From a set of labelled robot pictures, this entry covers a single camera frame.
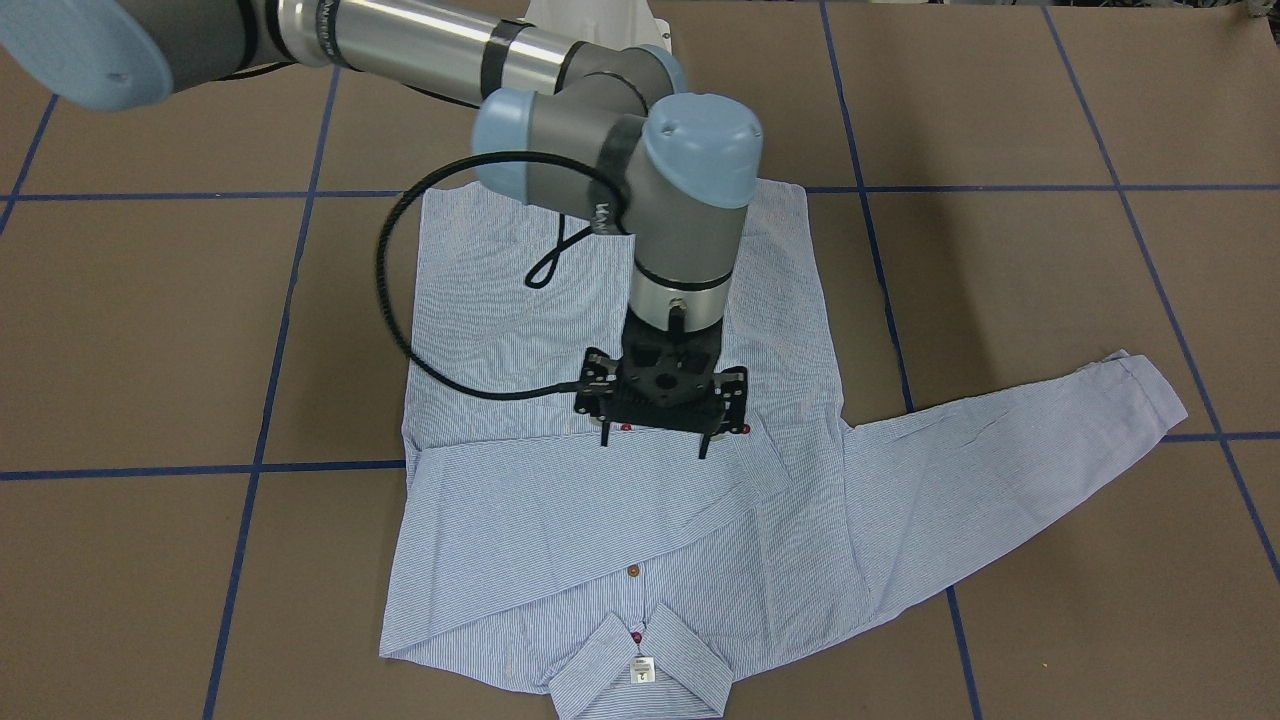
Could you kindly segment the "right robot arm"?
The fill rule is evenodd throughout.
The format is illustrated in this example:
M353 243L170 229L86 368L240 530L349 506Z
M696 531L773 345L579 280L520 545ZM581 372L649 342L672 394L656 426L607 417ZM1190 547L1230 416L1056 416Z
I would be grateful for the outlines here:
M472 113L288 69L87 110L3 54L3 479L399 461L398 191Z

